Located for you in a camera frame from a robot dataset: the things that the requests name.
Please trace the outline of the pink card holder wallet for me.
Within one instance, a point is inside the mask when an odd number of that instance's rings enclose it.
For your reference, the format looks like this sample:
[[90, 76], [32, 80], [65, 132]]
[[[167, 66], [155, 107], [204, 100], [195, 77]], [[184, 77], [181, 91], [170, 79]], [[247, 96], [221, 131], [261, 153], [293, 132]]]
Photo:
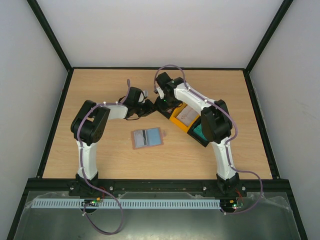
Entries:
[[[140, 148], [135, 147], [134, 131], [137, 131], [137, 130], [145, 130], [146, 131], [147, 146], [140, 147]], [[164, 144], [163, 133], [162, 133], [160, 127], [154, 127], [154, 128], [148, 128], [148, 129], [137, 129], [137, 130], [134, 130], [131, 132], [131, 142], [132, 142], [132, 148], [134, 150], [162, 146]]]

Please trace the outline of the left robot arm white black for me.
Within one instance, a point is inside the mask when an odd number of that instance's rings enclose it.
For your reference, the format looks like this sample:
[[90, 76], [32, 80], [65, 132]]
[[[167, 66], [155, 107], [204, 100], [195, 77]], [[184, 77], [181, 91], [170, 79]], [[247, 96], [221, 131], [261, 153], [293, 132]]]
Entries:
[[86, 100], [83, 103], [70, 127], [78, 147], [75, 181], [79, 190], [90, 194], [98, 190], [97, 147], [107, 121], [128, 120], [133, 115], [146, 117], [153, 111], [154, 104], [148, 99], [148, 92], [132, 86], [116, 102], [96, 103]]

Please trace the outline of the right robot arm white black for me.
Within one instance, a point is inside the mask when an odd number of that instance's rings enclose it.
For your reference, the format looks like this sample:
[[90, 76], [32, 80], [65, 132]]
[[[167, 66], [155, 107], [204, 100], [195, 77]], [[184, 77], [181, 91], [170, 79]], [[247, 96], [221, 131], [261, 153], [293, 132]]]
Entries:
[[217, 164], [218, 191], [229, 196], [240, 181], [231, 154], [233, 123], [223, 100], [215, 101], [196, 91], [183, 78], [171, 79], [166, 73], [154, 79], [156, 104], [161, 111], [185, 103], [200, 115], [201, 131], [212, 145]]

